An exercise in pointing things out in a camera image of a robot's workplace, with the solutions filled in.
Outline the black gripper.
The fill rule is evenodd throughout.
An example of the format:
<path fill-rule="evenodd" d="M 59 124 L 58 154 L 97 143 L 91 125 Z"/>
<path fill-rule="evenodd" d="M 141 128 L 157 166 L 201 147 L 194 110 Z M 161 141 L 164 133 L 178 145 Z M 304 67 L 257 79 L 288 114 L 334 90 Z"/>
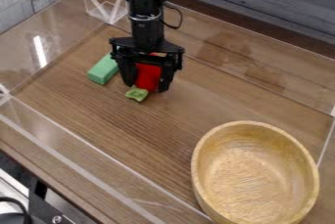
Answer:
<path fill-rule="evenodd" d="M 182 69 L 185 49 L 168 40 L 142 47 L 133 37 L 110 38 L 111 59 L 117 62 L 123 82 L 133 86 L 138 77 L 137 63 L 161 66 L 158 92 L 169 90 L 177 70 Z"/>

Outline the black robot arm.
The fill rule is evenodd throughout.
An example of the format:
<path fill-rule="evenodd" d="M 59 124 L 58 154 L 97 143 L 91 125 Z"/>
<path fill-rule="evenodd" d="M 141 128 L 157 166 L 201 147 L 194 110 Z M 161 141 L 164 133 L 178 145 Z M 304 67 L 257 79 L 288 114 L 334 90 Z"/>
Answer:
<path fill-rule="evenodd" d="M 165 38 L 165 27 L 178 29 L 164 19 L 164 7 L 180 10 L 166 0 L 126 0 L 131 36 L 111 38 L 111 59 L 117 62 L 127 86 L 169 90 L 174 74 L 182 69 L 185 48 Z"/>

